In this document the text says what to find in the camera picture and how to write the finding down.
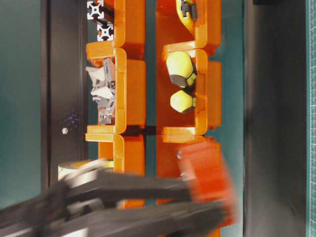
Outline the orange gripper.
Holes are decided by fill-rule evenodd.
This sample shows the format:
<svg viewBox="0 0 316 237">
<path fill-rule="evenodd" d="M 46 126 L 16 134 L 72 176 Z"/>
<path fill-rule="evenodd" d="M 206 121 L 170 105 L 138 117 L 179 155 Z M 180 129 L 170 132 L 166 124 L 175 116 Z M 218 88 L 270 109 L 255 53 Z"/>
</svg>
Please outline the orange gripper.
<svg viewBox="0 0 316 237">
<path fill-rule="evenodd" d="M 221 202 L 225 214 L 219 226 L 234 224 L 237 204 L 221 144 L 206 137 L 179 145 L 177 155 L 179 168 L 189 180 L 193 199 L 198 202 Z"/>
</svg>

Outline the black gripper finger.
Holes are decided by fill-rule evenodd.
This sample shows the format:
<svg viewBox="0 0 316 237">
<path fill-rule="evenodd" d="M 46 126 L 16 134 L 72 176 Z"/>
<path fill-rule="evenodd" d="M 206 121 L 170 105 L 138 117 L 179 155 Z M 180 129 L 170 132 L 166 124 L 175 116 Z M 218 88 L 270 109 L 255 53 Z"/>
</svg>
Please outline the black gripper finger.
<svg viewBox="0 0 316 237">
<path fill-rule="evenodd" d="M 70 210 L 67 201 L 44 195 L 0 212 L 2 237 L 159 237 L 177 231 L 212 230 L 219 224 L 217 201 L 134 209 L 90 204 Z"/>
<path fill-rule="evenodd" d="M 106 201 L 123 199 L 171 199 L 191 201 L 186 182 L 179 179 L 119 174 L 107 170 L 77 170 L 53 185 L 53 198 L 59 201 Z"/>
</svg>

